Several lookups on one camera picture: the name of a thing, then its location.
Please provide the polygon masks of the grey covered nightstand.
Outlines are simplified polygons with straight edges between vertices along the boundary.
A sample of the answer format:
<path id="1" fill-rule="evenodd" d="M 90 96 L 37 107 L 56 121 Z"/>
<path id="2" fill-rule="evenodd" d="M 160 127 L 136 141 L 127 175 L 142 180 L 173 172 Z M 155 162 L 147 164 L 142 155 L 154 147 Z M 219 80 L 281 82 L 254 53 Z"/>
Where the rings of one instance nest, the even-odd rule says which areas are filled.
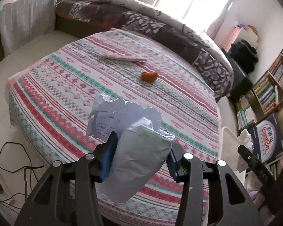
<path id="1" fill-rule="evenodd" d="M 5 56 L 55 28 L 57 0 L 18 0 L 0 11 L 0 36 Z"/>

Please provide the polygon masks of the white plastic trash bin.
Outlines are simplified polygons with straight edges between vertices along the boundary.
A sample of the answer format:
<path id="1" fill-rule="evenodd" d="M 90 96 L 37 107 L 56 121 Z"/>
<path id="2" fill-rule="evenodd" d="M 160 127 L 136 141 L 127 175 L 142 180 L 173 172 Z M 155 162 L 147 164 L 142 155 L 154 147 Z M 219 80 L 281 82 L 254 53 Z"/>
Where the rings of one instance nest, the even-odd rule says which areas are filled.
<path id="1" fill-rule="evenodd" d="M 237 163 L 239 159 L 239 153 L 237 150 L 239 145 L 240 140 L 238 137 L 228 127 L 222 127 L 221 159 L 229 165 L 242 185 L 244 185 L 246 171 L 240 173 L 237 170 Z"/>

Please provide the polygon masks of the upper Ganten water box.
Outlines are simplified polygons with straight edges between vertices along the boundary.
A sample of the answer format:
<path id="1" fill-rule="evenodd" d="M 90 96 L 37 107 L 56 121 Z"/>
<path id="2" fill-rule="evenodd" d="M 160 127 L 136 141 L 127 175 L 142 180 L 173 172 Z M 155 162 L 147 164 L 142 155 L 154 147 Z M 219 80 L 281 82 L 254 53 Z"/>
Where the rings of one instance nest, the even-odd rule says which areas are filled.
<path id="1" fill-rule="evenodd" d="M 253 154 L 262 163 L 283 154 L 283 114 L 271 114 L 248 131 L 253 141 Z"/>

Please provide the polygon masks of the wooden bookshelf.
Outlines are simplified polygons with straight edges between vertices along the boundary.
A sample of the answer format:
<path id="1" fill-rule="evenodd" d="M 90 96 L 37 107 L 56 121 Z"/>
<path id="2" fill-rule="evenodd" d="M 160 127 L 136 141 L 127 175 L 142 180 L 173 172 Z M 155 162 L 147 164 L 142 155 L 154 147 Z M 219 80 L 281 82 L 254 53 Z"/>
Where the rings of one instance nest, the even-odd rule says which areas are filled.
<path id="1" fill-rule="evenodd" d="M 283 48 L 263 76 L 236 103 L 238 130 L 249 129 L 283 107 Z"/>

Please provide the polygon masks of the bed with patterned duvet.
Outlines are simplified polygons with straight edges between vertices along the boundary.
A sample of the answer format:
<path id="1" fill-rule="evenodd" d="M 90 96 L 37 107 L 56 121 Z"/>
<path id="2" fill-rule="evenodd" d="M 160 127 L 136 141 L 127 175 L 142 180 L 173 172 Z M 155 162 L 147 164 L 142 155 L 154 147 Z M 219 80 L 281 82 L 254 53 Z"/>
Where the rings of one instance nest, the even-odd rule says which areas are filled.
<path id="1" fill-rule="evenodd" d="M 138 0 L 57 0 L 55 13 L 99 30 L 127 29 L 164 45 L 191 64 L 214 91 L 216 99 L 230 93 L 234 71 L 205 33 Z"/>

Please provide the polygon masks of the black storage bench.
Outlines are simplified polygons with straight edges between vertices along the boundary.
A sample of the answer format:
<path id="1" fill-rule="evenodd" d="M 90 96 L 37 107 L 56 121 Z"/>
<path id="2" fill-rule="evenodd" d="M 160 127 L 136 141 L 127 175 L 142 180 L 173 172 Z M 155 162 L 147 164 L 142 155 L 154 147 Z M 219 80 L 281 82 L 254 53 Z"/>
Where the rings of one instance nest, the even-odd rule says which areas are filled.
<path id="1" fill-rule="evenodd" d="M 235 103 L 239 100 L 240 96 L 247 94 L 251 90 L 252 82 L 243 69 L 236 63 L 236 61 L 225 51 L 221 49 L 229 60 L 234 71 L 234 82 L 228 99 Z"/>

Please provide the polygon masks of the pink white cabinet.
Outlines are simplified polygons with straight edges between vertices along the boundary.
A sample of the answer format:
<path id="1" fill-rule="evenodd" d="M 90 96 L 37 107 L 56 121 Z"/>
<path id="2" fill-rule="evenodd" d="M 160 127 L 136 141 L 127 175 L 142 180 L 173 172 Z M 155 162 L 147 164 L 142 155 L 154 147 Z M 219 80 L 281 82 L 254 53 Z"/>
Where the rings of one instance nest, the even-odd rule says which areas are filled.
<path id="1" fill-rule="evenodd" d="M 228 52 L 232 44 L 242 40 L 245 40 L 253 48 L 257 49 L 259 42 L 258 32 L 256 28 L 251 25 L 244 25 L 237 22 L 236 25 L 229 31 L 221 45 L 221 48 Z"/>

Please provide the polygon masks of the pile of black clothes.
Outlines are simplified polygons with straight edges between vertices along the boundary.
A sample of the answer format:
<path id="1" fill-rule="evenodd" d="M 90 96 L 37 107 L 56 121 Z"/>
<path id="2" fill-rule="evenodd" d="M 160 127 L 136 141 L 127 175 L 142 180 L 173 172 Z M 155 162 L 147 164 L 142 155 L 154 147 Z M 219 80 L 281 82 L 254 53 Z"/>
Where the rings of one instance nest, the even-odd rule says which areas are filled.
<path id="1" fill-rule="evenodd" d="M 228 53 L 246 74 L 254 71 L 259 60 L 256 49 L 244 39 L 233 43 Z"/>

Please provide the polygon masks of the white paper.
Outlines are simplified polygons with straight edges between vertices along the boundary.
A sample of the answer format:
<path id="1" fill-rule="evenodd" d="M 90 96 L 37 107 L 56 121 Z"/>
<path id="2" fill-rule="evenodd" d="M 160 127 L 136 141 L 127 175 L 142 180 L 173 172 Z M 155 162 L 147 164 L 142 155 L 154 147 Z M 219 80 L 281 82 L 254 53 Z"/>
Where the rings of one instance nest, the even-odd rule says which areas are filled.
<path id="1" fill-rule="evenodd" d="M 111 100 L 98 92 L 86 129 L 87 136 L 107 141 L 118 135 L 111 169 L 100 191 L 113 202 L 126 202 L 160 170 L 172 148 L 175 136 L 162 129 L 162 116 L 155 108 Z"/>

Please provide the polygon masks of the window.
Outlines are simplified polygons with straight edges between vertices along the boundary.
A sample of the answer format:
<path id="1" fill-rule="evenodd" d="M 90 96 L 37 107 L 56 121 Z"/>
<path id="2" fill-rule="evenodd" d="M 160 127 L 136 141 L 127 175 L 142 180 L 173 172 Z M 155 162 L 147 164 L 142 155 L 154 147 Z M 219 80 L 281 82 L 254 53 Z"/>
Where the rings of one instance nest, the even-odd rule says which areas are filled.
<path id="1" fill-rule="evenodd" d="M 205 32 L 221 15 L 229 0 L 156 0 L 158 10 L 184 22 L 191 29 Z"/>

